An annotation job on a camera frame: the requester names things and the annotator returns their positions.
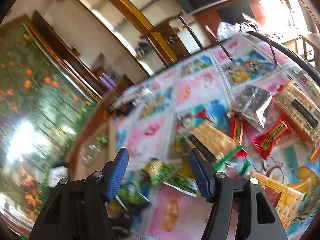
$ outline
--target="plastic bag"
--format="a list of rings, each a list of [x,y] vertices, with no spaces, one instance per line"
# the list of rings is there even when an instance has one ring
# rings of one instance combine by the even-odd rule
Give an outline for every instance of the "plastic bag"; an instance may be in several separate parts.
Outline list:
[[[240,25],[232,25],[226,22],[220,22],[217,28],[217,38],[219,41],[224,41],[233,37],[240,31]]]

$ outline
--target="table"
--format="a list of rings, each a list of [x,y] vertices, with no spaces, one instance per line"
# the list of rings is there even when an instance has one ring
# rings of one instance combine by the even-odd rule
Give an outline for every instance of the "table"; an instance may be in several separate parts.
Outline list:
[[[304,58],[307,61],[315,62],[315,69],[320,72],[320,34],[310,33],[310,34],[302,34],[302,42],[303,42],[303,50],[304,50]],[[314,59],[307,59],[307,49],[306,42],[309,43],[313,49],[315,57]]]
[[[235,60],[242,63],[247,60],[272,62],[270,47],[264,41],[247,33],[237,34],[226,41],[225,47]],[[115,120],[117,149],[126,147],[129,151],[129,165],[124,176],[126,182],[137,180],[141,168],[151,157],[162,159],[172,164],[178,163],[184,149],[176,147],[178,133],[188,131],[203,120],[226,134],[230,125],[226,112],[231,108],[237,95],[247,84],[268,89],[272,95],[287,81],[291,81],[318,106],[320,96],[315,88],[317,84],[310,79],[293,60],[275,50],[278,68],[264,69],[254,73],[252,69],[243,71],[230,70],[230,60],[220,47],[212,47],[182,60],[160,74],[153,76],[124,92],[124,95],[148,86],[153,90],[147,104],[139,105],[128,117]],[[271,127],[279,114],[274,111],[269,120]],[[295,133],[284,135],[267,159],[267,171],[264,171],[261,157],[250,141],[260,135],[254,128],[245,128],[248,159],[261,173],[278,169],[284,184],[299,182],[297,170],[301,166],[320,174],[320,160],[315,164],[308,161],[305,147]],[[244,159],[238,158],[236,164],[241,167]],[[237,173],[237,168],[230,169],[229,175]],[[312,188],[317,195],[320,187]],[[188,239],[201,238],[211,204],[198,196],[193,198],[167,185],[156,190],[148,187],[142,193],[149,198],[152,207],[146,210],[133,225],[133,239]],[[167,204],[175,201],[179,207],[176,226],[171,231],[162,229],[164,211]],[[295,223],[287,229],[289,239],[299,239],[312,221],[318,209],[318,197],[308,196],[305,205]],[[233,210],[228,240],[234,238],[237,213]]]

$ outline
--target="cardboard box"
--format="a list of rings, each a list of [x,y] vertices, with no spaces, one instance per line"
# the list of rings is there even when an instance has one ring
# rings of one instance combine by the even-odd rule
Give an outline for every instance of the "cardboard box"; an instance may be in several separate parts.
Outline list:
[[[108,144],[101,149],[100,154],[96,154],[94,157],[94,161],[91,164],[91,166],[87,167],[82,162],[82,156],[84,156],[86,150],[88,149],[88,146],[90,144],[97,145],[97,137],[101,136],[101,133],[104,133],[108,139]],[[116,157],[116,130],[115,126],[112,121],[106,121],[102,123],[95,131],[94,133],[87,138],[81,144],[78,159],[76,162],[76,168],[75,168],[75,174],[73,176],[73,180],[79,180],[79,179],[85,179],[90,174],[92,174],[95,171],[101,171],[101,169],[104,167],[104,165],[109,162],[113,161]]]

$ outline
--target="yellow wooden beam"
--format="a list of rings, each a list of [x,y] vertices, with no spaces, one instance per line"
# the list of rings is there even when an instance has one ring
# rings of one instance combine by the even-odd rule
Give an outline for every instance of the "yellow wooden beam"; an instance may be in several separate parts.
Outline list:
[[[147,34],[153,28],[151,22],[149,22],[143,13],[129,0],[109,1],[133,24],[133,26],[142,34],[142,36]],[[161,55],[162,60],[167,65],[178,60],[160,33],[153,32],[150,36],[150,41],[158,51],[158,54]]]

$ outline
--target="screw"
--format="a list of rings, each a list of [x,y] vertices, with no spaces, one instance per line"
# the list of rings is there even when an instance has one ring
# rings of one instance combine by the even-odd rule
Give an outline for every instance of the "screw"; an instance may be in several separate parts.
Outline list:
[[[60,180],[60,184],[64,185],[64,184],[67,184],[68,183],[68,179],[67,178],[62,178]]]
[[[93,174],[93,176],[94,176],[95,178],[100,178],[100,177],[102,176],[102,172],[101,172],[101,171],[96,171],[96,172]]]
[[[224,174],[223,172],[218,171],[218,172],[216,173],[216,176],[217,176],[218,178],[220,178],[220,179],[223,179],[224,176],[225,176],[225,174]]]
[[[257,185],[259,183],[259,181],[256,178],[251,178],[250,182],[254,185]]]

